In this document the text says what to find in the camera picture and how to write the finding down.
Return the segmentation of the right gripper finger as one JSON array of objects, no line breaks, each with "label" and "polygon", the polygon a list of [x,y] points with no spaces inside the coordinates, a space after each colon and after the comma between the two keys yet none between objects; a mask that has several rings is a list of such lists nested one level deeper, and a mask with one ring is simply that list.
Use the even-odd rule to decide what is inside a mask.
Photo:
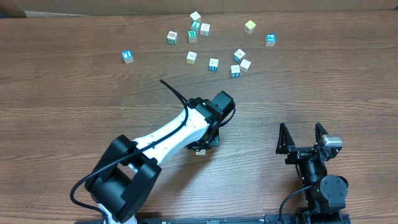
[{"label": "right gripper finger", "polygon": [[285,123],[280,123],[279,139],[277,142],[276,154],[289,154],[295,149],[295,143],[287,129]]},{"label": "right gripper finger", "polygon": [[322,143],[324,139],[329,135],[325,128],[320,124],[315,124],[315,140],[316,143]]}]

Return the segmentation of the green F letter block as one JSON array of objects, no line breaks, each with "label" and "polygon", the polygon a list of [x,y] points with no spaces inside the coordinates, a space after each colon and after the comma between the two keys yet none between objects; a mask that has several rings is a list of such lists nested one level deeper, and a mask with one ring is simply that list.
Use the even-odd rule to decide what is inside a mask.
[{"label": "green F letter block", "polygon": [[201,150],[201,151],[197,151],[196,152],[196,155],[197,156],[204,156],[206,154],[206,151],[203,149],[203,150]]}]

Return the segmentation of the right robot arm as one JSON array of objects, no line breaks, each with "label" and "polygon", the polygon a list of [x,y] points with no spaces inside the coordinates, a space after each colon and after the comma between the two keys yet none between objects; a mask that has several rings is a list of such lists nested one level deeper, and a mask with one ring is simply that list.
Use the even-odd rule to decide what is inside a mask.
[{"label": "right robot arm", "polygon": [[[350,223],[349,215],[342,214],[346,207],[348,181],[339,175],[329,175],[325,162],[333,159],[343,148],[339,136],[329,134],[324,127],[315,125],[315,143],[311,147],[297,147],[284,123],[279,126],[276,154],[285,154],[285,163],[295,166],[303,187],[288,195],[279,207],[277,223]],[[284,205],[292,197],[304,193],[306,207],[294,214],[283,215]]]}]

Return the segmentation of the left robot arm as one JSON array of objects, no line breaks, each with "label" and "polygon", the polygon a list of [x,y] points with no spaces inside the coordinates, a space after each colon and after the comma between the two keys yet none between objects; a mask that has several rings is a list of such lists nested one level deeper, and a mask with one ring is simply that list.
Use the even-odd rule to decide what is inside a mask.
[{"label": "left robot arm", "polygon": [[233,98],[219,92],[212,100],[190,98],[165,126],[134,140],[114,139],[93,169],[85,189],[105,213],[106,223],[135,223],[161,173],[161,164],[183,148],[200,152],[220,144],[219,128],[235,111]]}]

